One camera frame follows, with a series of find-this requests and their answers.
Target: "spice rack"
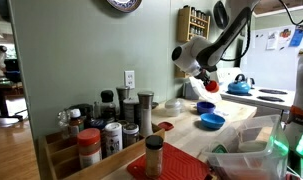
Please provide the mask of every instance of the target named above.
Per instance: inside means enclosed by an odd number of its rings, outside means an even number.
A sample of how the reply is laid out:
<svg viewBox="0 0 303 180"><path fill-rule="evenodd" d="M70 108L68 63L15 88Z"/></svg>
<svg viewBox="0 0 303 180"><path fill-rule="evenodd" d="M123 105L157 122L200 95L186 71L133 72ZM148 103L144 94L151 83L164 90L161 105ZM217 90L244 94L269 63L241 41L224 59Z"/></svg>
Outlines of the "spice rack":
<svg viewBox="0 0 303 180"><path fill-rule="evenodd" d="M154 135L165 137L165 130L152 124ZM44 149L53 180L57 179L101 179L145 153L145 137L100 162L81 169L78 147L61 133L45 136Z"/></svg>
<svg viewBox="0 0 303 180"><path fill-rule="evenodd" d="M187 42L194 36L203 36L208 39L210 16L192 13L191 7L179 10L178 18L178 41Z"/></svg>

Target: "blue kettle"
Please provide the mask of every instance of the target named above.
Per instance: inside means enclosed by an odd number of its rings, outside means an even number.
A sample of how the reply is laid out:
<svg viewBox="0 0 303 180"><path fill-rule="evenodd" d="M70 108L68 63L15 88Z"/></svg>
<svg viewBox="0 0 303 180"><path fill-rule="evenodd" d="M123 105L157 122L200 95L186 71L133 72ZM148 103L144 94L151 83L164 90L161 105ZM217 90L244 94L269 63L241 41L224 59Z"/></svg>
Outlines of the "blue kettle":
<svg viewBox="0 0 303 180"><path fill-rule="evenodd" d="M243 74L238 74L235 81L228 85L228 93L235 95L248 94L251 87L245 80Z"/></svg>

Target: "pepper grinder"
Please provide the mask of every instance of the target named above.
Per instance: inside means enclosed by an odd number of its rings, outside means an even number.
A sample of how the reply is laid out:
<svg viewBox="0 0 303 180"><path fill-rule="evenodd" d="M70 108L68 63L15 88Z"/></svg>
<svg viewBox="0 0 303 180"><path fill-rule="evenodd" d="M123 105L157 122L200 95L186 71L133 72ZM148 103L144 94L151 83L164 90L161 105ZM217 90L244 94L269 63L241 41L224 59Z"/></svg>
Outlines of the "pepper grinder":
<svg viewBox="0 0 303 180"><path fill-rule="evenodd" d="M119 97L119 106L120 106L120 120L124 120L124 106L123 101L129 98L130 87L129 86L119 86L116 88L118 97Z"/></svg>
<svg viewBox="0 0 303 180"><path fill-rule="evenodd" d="M153 134L151 122L151 110L154 93L152 91L142 91L138 93L141 106L141 127L140 133L147 137Z"/></svg>

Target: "wooden floor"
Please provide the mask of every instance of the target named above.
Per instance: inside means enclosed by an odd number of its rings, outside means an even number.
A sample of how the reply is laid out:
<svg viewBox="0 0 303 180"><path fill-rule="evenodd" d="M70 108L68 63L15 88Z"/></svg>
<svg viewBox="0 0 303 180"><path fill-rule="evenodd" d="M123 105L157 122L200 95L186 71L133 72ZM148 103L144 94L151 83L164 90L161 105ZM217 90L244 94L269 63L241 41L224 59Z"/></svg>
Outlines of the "wooden floor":
<svg viewBox="0 0 303 180"><path fill-rule="evenodd" d="M26 109L23 97L7 100L10 114ZM21 113L24 118L27 112ZM33 139L28 120L11 125L0 126L0 180L40 179Z"/></svg>

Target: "blue bowl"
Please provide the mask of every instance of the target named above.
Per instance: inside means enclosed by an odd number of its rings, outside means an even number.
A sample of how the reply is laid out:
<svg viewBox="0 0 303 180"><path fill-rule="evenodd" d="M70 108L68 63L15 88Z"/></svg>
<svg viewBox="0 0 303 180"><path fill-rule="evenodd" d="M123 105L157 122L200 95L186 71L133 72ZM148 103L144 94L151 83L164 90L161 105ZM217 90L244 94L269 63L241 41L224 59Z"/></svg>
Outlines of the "blue bowl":
<svg viewBox="0 0 303 180"><path fill-rule="evenodd" d="M210 102L205 102L201 101L197 103L197 111L198 114L203 114L203 113L213 113L215 110L215 105Z"/></svg>
<svg viewBox="0 0 303 180"><path fill-rule="evenodd" d="M216 114L201 114L201 124L210 129L220 129L225 123L225 119Z"/></svg>

